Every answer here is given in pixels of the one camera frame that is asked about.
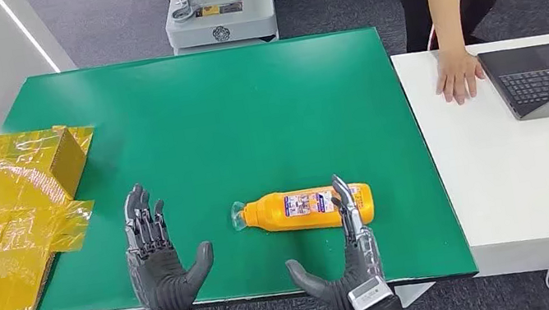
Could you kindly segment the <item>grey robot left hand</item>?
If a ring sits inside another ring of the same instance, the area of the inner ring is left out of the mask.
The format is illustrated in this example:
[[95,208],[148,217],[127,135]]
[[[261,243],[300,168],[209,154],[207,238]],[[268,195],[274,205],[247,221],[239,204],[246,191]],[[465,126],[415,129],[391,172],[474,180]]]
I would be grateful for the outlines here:
[[143,308],[190,309],[214,264],[212,243],[199,243],[196,260],[186,269],[168,234],[164,201],[158,199],[151,206],[148,190],[136,183],[123,211],[131,284]]

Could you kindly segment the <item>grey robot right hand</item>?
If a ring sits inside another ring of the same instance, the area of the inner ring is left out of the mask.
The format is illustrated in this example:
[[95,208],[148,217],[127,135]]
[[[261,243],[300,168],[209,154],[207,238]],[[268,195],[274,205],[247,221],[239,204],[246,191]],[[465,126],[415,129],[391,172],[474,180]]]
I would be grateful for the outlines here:
[[383,270],[375,235],[363,223],[363,218],[349,185],[334,174],[331,185],[337,192],[331,201],[338,207],[344,231],[344,271],[337,280],[323,280],[308,273],[296,260],[285,266],[292,282],[309,296],[323,302],[332,310],[350,310],[348,294],[373,276],[382,277]]

